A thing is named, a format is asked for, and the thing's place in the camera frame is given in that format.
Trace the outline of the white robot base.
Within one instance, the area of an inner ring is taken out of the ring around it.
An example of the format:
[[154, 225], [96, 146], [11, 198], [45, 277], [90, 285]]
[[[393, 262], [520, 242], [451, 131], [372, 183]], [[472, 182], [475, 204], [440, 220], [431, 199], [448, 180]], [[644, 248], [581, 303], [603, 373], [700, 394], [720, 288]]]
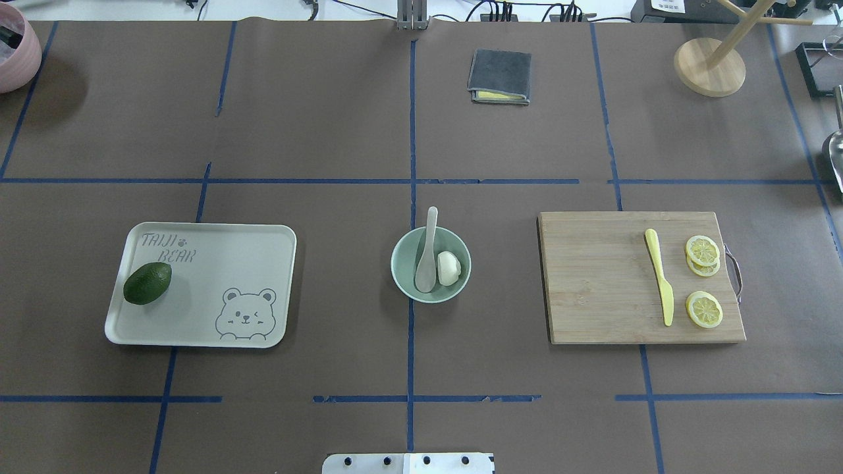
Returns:
[[322, 473], [495, 473], [482, 452], [368, 453], [327, 456]]

